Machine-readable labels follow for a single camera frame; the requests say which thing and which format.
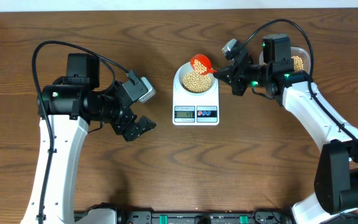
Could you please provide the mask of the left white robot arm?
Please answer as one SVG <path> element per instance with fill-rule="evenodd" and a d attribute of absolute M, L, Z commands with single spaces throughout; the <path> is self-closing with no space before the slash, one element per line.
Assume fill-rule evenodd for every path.
<path fill-rule="evenodd" d="M 74 195 L 81 149 L 92 121 L 108 123 L 117 135 L 133 141 L 156 124 L 130 109 L 145 103 L 155 89 L 135 71 L 125 83 L 99 87 L 99 64 L 91 54 L 69 54 L 67 72 L 42 90 L 37 100 L 40 152 L 23 223 L 74 223 Z"/>

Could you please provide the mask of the red plastic measuring scoop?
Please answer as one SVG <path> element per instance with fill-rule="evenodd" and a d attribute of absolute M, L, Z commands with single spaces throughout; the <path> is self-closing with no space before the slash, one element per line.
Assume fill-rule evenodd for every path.
<path fill-rule="evenodd" d="M 203 54 L 196 54 L 194 57 L 192 57 L 190 60 L 190 65 L 192 69 L 200 75 L 207 75 L 209 73 L 216 72 L 216 70 L 212 68 L 210 59 Z"/>

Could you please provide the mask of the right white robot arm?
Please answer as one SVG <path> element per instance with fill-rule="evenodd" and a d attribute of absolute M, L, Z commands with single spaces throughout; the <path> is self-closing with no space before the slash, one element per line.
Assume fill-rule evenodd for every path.
<path fill-rule="evenodd" d="M 234 95 L 248 87 L 264 87 L 266 98 L 293 114 L 316 143 L 320 158 L 314 193 L 294 204 L 283 223 L 327 223 L 353 218 L 358 209 L 358 129 L 349 124 L 319 93 L 311 73 L 295 70 L 286 34 L 266 35 L 264 62 L 256 65 L 245 45 L 230 40 L 222 49 L 229 66 L 214 77 L 227 83 Z"/>

